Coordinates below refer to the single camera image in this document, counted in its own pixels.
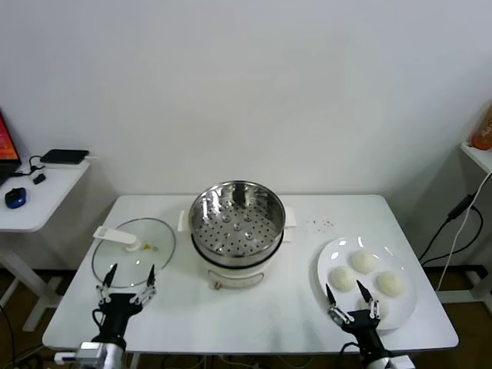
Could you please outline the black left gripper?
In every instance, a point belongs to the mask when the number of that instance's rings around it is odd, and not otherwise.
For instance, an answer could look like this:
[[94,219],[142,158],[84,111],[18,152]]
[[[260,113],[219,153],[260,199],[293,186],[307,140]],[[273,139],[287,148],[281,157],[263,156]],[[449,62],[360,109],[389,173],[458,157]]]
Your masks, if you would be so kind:
[[155,266],[152,265],[149,271],[145,288],[137,295],[109,293],[117,267],[117,263],[113,264],[102,284],[96,286],[99,305],[92,311],[92,318],[98,334],[91,341],[126,348],[125,332],[130,318],[139,314],[141,304],[147,304],[156,294]]

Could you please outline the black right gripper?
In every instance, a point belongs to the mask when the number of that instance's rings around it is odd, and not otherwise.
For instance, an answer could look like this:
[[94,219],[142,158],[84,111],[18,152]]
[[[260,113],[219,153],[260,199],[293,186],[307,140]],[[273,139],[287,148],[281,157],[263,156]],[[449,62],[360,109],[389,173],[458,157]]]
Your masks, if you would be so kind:
[[392,353],[384,347],[377,333],[377,326],[381,319],[380,302],[359,280],[356,282],[361,293],[357,306],[365,310],[345,313],[337,306],[334,295],[326,284],[327,312],[331,319],[341,326],[342,331],[355,337],[363,360],[392,357]]

